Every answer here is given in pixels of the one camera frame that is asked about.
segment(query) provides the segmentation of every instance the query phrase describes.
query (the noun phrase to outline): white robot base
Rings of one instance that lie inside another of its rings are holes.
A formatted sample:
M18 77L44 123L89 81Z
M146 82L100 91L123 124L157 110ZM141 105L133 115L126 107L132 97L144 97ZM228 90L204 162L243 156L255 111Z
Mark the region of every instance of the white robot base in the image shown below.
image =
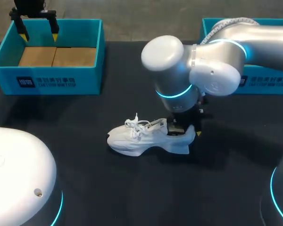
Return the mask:
M265 226L283 226L283 159L271 175L260 212Z
M0 128L0 226L57 226L62 206L48 147L29 133Z

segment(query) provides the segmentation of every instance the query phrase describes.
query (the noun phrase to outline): white sneaker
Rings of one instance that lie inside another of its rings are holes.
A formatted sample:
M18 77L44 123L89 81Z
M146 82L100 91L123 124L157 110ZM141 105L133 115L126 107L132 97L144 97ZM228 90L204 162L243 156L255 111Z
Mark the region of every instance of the white sneaker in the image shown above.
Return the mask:
M129 156L140 156L150 147L161 147L167 152L188 154L189 144L195 138L195 129L191 125L186 133L169 136L166 119L153 122L127 119L125 124L108 133L108 145L118 153Z

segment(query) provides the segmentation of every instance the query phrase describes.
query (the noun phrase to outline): glowing blue light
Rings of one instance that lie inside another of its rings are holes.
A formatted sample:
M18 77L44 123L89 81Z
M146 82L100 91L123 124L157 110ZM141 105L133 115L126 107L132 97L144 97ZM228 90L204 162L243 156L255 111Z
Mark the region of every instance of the glowing blue light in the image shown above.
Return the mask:
M272 195L272 199L274 201L275 207L277 208L279 214L283 217L283 213L281 212L280 208L278 207L277 203L275 202L275 198L274 198L274 194L273 194L272 182L273 182L274 173L275 173L275 170L273 171L272 177L270 178L270 194Z
M161 97L163 97L163 98L176 98L176 97L180 97L180 96L182 96L183 94L185 94L187 91L189 91L189 89L192 87L192 85L190 85L184 92L182 92L182 93L180 93L180 94L177 94L177 95L174 95L174 96L165 96L165 95L162 95L162 94L160 94L157 90L156 90L156 92L157 92L157 94L158 95L160 95Z
M235 44L236 46L240 47L243 50L244 54L245 54L245 59L247 58L247 54L246 54L245 48L242 45L240 45L239 43L237 43L236 41L233 41L233 40L230 40L230 39L216 39L216 40L210 41L209 43L214 43L214 42L219 42L219 41L230 42L230 43Z
M54 224L55 224L56 221L58 220L58 217L59 217L59 215L60 215L60 213L61 213L61 210L62 210L62 205L63 205L63 192L62 192L62 199L61 199L60 209L58 210L58 214L57 214L55 220L53 221L53 223L52 223L50 226L54 226Z

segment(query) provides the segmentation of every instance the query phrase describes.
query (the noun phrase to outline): cardboard box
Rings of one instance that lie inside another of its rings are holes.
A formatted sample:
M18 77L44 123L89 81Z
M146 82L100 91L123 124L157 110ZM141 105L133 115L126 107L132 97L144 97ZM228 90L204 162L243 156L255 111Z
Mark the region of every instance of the cardboard box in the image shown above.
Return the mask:
M212 27L224 18L203 18L200 42ZM283 19L253 19L260 25L283 26ZM245 65L241 82L235 94L282 94L283 72L255 65Z
M56 47L25 47L20 67L51 67Z
M93 67L96 48L57 48L53 67Z
M5 94L98 95L100 93L105 54L102 21L58 19L57 22L60 31L57 41L54 42L48 20L23 20L30 37L29 42L25 42L18 35L12 21L0 45L0 86ZM84 62L87 66L18 66L26 47L95 48L96 53L94 58L88 59L89 62Z

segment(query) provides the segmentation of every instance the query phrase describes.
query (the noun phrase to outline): shoe tongue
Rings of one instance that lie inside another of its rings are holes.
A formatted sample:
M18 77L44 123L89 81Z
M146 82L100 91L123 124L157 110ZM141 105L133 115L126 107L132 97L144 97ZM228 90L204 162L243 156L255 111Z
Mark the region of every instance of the shoe tongue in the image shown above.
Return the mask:
M148 131L161 130L164 134L168 134L166 119L158 119L148 125Z

